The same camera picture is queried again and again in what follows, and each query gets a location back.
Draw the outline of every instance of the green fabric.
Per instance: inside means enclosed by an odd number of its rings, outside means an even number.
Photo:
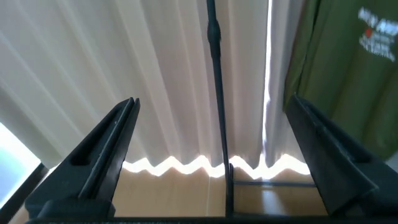
[[[285,106],[297,93],[382,159],[398,150],[397,9],[398,1],[308,0],[285,81]]]

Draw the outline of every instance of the bright light strip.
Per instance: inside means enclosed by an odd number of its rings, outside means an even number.
[[[308,166],[305,163],[300,162],[296,158],[287,154],[284,154],[270,168],[266,166],[264,155],[260,155],[259,166],[255,169],[252,169],[239,156],[234,156],[229,161],[230,163],[232,163],[234,167],[241,168],[253,179],[258,179],[258,178],[271,179],[285,169],[291,169],[303,175],[310,174],[310,170],[308,169]],[[212,167],[210,165],[209,160],[205,156],[199,156],[194,161],[192,161],[187,165],[181,164],[181,162],[178,161],[173,156],[170,156],[165,161],[161,162],[159,165],[155,167],[149,163],[147,158],[140,159],[133,164],[129,162],[123,162],[123,168],[127,169],[130,172],[138,173],[143,170],[147,170],[149,173],[155,176],[161,176],[172,167],[177,169],[182,174],[191,174],[200,168],[204,168],[210,177],[221,177],[222,175],[224,175],[224,165],[220,164],[216,167]]]

